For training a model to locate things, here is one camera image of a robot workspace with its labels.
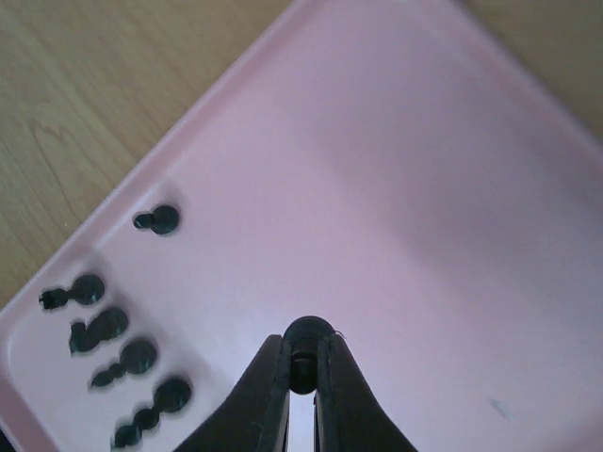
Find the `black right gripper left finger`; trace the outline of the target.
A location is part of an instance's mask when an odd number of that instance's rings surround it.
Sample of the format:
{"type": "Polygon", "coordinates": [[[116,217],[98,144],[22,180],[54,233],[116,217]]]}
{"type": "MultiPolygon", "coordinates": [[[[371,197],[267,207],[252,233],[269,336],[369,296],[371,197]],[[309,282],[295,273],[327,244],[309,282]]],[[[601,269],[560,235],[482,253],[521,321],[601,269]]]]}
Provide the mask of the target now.
{"type": "Polygon", "coordinates": [[[285,451],[288,440],[291,347],[269,336],[222,404],[176,449],[285,451]]]}

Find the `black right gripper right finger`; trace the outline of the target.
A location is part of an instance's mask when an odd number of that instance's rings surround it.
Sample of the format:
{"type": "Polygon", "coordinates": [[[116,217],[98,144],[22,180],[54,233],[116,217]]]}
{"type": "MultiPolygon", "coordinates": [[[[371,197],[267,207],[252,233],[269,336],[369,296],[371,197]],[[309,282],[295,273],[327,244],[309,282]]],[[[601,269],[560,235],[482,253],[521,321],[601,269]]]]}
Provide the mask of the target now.
{"type": "Polygon", "coordinates": [[[341,336],[318,342],[316,451],[414,451],[385,413],[341,336]]]}

